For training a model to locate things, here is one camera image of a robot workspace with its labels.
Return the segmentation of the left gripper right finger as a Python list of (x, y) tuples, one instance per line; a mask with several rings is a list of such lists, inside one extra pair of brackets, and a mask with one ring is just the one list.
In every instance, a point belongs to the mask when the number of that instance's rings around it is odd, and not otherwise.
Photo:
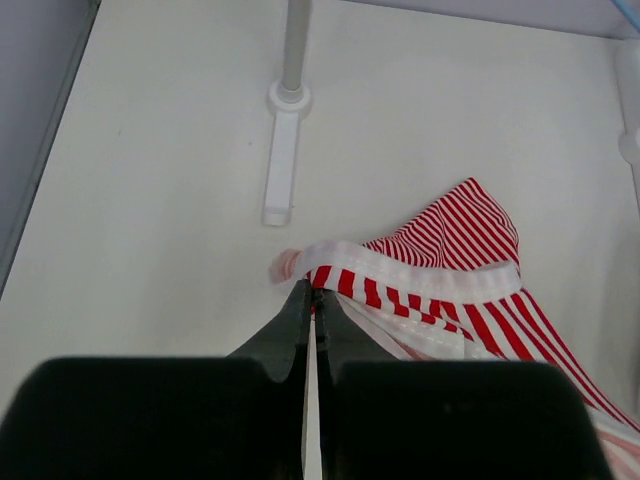
[(402, 361), (314, 295), (327, 479), (609, 479), (569, 379), (541, 363)]

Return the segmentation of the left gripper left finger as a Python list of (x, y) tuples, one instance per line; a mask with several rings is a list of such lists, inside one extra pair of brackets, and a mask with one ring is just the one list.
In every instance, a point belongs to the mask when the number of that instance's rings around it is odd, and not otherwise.
[(5, 479), (299, 479), (310, 285), (225, 357), (59, 357), (1, 424)]

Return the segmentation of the red striped tank top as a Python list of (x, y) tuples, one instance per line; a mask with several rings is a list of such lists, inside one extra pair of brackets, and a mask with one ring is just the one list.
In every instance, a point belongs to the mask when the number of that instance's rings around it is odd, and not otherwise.
[(592, 381), (520, 274), (519, 237), (473, 178), (393, 234), (363, 244), (288, 249), (271, 281), (335, 292), (357, 323), (400, 359), (509, 360), (559, 368), (577, 388), (613, 475), (639, 475), (639, 426)]

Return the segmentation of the blue wire hanger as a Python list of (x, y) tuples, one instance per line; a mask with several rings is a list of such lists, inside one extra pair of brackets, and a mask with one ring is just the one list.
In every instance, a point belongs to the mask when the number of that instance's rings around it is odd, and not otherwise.
[(625, 20), (633, 27), (633, 29), (640, 32), (640, 20), (639, 15), (635, 12), (633, 7), (625, 0), (612, 0), (612, 3), (619, 10)]

